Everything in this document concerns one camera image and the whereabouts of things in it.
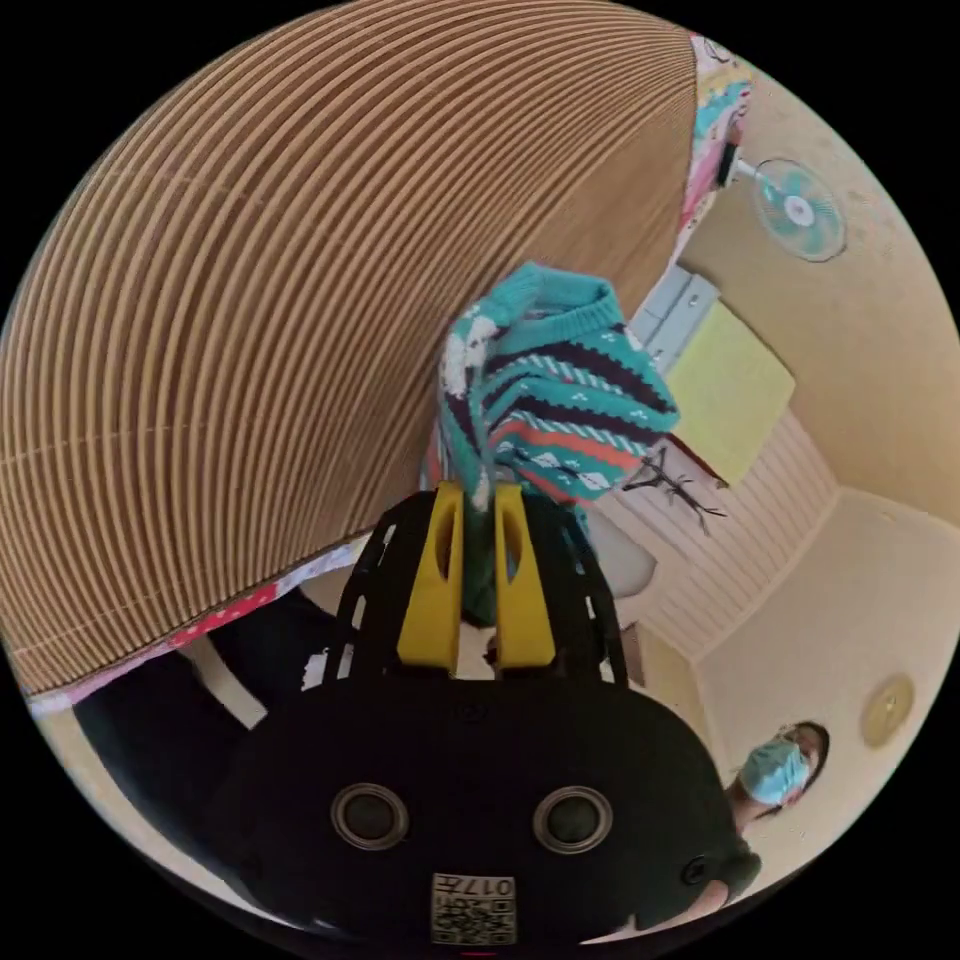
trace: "qr code label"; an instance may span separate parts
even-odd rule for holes
[[[513,877],[435,873],[432,898],[434,943],[493,947],[517,942],[517,899]]]

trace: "wall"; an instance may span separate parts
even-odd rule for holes
[[[706,518],[709,537],[703,535],[692,510],[679,500],[671,505],[661,490],[615,496],[682,558],[681,563],[671,564],[655,598],[640,594],[634,619],[697,660],[721,643],[789,574],[832,508],[839,488],[790,411],[774,428],[747,476],[729,490],[717,490],[685,457],[672,466],[674,457],[668,452],[667,472],[693,477],[689,492],[727,514]],[[648,549],[657,556],[655,548]],[[619,604],[623,612],[628,606]]]
[[[637,631],[637,642],[643,665],[643,692],[681,716],[710,749],[700,689],[690,661],[643,627]]]
[[[705,705],[731,760],[742,762],[791,721],[821,720],[831,733],[816,788],[748,834],[764,859],[760,886],[831,844],[899,763],[957,645],[958,583],[960,530],[844,490],[793,573],[698,664]],[[872,751],[859,736],[861,712],[877,685],[900,671],[916,684],[913,712],[886,747]]]
[[[960,342],[903,216],[858,157],[761,76],[744,157],[788,157],[833,190],[847,250],[791,257],[754,215],[749,183],[718,198],[682,258],[797,379],[794,411],[839,481],[960,524]]]

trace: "woman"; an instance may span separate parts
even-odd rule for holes
[[[822,724],[803,720],[783,728],[773,739],[750,751],[736,779],[727,788],[737,832],[763,817],[796,806],[823,772],[830,752],[830,734]],[[689,910],[641,933],[655,933],[699,920],[725,907],[740,895],[760,873],[762,861],[743,841],[743,865],[739,889],[713,880]]]

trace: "blue surgical mask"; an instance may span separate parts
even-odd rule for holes
[[[740,771],[740,782],[758,803],[779,807],[809,776],[810,767],[800,748],[778,738],[751,751]]]

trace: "black hair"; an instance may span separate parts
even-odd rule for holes
[[[801,720],[799,723],[791,724],[791,730],[797,730],[800,727],[806,727],[808,730],[812,730],[820,738],[820,752],[817,757],[817,768],[810,774],[809,779],[803,785],[803,792],[800,794],[801,797],[806,796],[807,791],[817,782],[817,778],[823,773],[823,768],[827,764],[827,756],[830,753],[830,732],[822,723],[817,723],[816,720]],[[762,820],[764,817],[772,817],[778,814],[783,809],[780,807],[773,807],[770,810],[767,810],[765,813],[761,813],[758,820]]]

